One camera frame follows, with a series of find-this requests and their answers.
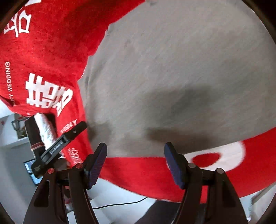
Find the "red wedding blanket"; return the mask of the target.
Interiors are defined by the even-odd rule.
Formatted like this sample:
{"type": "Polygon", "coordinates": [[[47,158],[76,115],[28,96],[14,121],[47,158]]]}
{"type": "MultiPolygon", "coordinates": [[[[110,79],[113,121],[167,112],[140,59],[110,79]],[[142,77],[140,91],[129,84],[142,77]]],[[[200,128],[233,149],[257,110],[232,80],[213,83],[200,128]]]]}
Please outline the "red wedding blanket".
{"type": "MultiPolygon", "coordinates": [[[[110,24],[145,2],[26,3],[1,32],[1,100],[23,116],[53,114],[58,135],[87,121],[78,81],[88,58],[96,53],[110,24]]],[[[87,129],[63,154],[70,165],[75,165],[95,148],[90,146],[87,129]]],[[[275,127],[254,137],[184,155],[199,167],[222,168],[238,195],[247,196],[275,182],[275,127]]],[[[183,196],[164,154],[108,155],[101,178],[151,198],[179,202],[183,196]]]]}

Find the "person's dark trousers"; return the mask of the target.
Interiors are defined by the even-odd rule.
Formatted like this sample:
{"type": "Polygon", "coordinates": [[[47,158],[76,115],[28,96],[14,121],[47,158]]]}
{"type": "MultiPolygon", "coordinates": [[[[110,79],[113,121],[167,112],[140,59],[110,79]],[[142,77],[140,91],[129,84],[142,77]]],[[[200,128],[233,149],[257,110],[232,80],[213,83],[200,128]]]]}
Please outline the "person's dark trousers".
{"type": "Polygon", "coordinates": [[[181,203],[157,200],[135,224],[173,223],[181,203]]]}

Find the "white quilted pillow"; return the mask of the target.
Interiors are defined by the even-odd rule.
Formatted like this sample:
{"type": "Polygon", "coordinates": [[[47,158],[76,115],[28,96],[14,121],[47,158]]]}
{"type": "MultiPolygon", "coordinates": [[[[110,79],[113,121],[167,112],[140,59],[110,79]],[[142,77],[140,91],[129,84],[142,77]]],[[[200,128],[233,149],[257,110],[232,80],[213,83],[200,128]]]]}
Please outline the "white quilted pillow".
{"type": "Polygon", "coordinates": [[[46,115],[42,113],[37,113],[34,115],[34,118],[39,129],[41,140],[44,143],[45,148],[48,149],[57,139],[54,127],[46,115]]]}

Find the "grey knit sweater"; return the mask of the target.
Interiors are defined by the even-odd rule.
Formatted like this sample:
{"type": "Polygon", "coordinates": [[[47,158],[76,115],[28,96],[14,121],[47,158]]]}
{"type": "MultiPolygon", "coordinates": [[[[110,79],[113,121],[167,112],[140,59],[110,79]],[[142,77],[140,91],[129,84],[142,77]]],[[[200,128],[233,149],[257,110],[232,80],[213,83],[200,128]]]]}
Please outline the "grey knit sweater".
{"type": "Polygon", "coordinates": [[[78,81],[90,146],[189,153],[275,127],[275,43],[242,1],[147,1],[109,25],[78,81]]]}

